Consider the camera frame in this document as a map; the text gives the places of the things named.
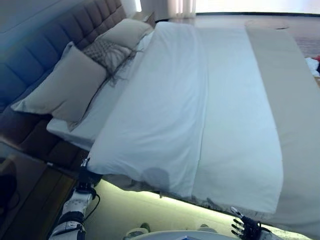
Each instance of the robot finger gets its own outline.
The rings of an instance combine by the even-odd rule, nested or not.
[[[234,221],[236,224],[240,225],[241,227],[244,226],[244,224],[243,224],[242,222],[238,221],[237,219],[233,219],[233,221]]]
[[[241,228],[237,227],[237,226],[236,226],[236,225],[234,225],[234,224],[231,224],[231,226],[232,226],[234,229],[236,229],[238,232],[240,232],[240,233],[243,233],[243,232],[244,232],[244,230],[243,230],[243,229],[241,229]]]
[[[233,212],[235,215],[237,215],[240,219],[244,217],[244,215],[238,211],[234,206],[230,207],[231,212]]]
[[[231,230],[231,232],[232,232],[234,235],[236,235],[238,238],[244,239],[244,236],[243,236],[243,235],[240,235],[240,234],[237,233],[236,231]]]

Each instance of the beige pillow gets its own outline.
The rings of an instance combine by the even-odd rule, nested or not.
[[[153,31],[153,27],[148,23],[125,18],[113,28],[97,37],[109,40],[115,44],[133,49],[140,40]]]
[[[72,46],[52,73],[26,98],[14,103],[14,111],[51,114],[54,118],[80,121],[106,70]]]

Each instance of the robotic arm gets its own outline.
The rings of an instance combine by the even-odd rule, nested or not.
[[[234,228],[231,232],[238,238],[242,240],[283,240],[265,227],[261,227],[260,222],[254,221],[241,214],[235,207],[232,206],[231,211],[242,221],[240,222],[234,219],[233,221],[238,226],[231,224]]]
[[[73,190],[71,198],[63,205],[61,217],[59,218],[57,226],[52,231],[49,240],[85,239],[86,231],[84,228],[84,221],[95,210],[94,208],[85,218],[87,207],[95,197],[98,197],[98,204],[100,202],[100,197],[97,195],[90,174],[87,171],[89,160],[89,158],[86,158],[82,161],[79,173],[79,183]]]

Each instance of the wooden nightstand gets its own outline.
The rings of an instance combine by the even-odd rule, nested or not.
[[[150,24],[153,28],[156,26],[155,22],[155,13],[154,12],[143,12],[137,11],[133,16],[132,19],[145,22]]]
[[[10,155],[0,163],[1,174],[13,174],[17,191],[11,205],[18,205],[1,219],[0,239],[47,239],[76,180],[23,156]]]

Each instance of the tufted headboard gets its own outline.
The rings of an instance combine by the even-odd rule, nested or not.
[[[73,41],[82,49],[125,17],[120,0],[85,1],[1,54],[0,141],[72,168],[79,152],[86,152],[47,132],[51,116],[14,112],[10,105],[51,73],[67,43]]]

